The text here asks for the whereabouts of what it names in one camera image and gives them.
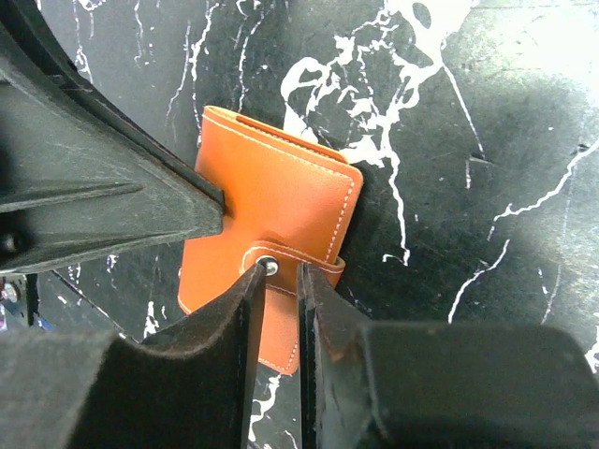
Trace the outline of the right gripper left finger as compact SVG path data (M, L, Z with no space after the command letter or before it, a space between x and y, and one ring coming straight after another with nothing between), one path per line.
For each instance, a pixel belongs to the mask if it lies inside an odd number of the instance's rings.
M70 447L246 447L265 293L255 264L141 343L106 337Z

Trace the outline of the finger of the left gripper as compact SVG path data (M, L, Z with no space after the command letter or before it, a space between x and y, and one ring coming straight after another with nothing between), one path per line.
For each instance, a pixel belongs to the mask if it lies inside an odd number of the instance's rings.
M1 269L32 273L217 235L219 201L1 59Z
M3 1L1 24L46 80L54 83L100 122L139 145L162 166L191 183L219 207L224 207L222 190L169 152L78 73L32 1Z

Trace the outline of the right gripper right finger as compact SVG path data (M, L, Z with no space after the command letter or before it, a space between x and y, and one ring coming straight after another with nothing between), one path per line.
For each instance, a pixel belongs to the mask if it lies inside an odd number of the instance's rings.
M368 345L388 323L355 309L308 263L297 271L297 301L302 446L387 448Z

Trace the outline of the brown leather card holder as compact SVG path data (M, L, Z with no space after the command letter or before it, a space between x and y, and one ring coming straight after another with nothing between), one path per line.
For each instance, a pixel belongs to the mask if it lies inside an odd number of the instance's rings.
M223 191L224 224L185 242L179 305L196 311L269 261L258 360L291 375L300 363L297 269L314 264L338 283L363 176L328 147L216 106L203 109L196 171Z

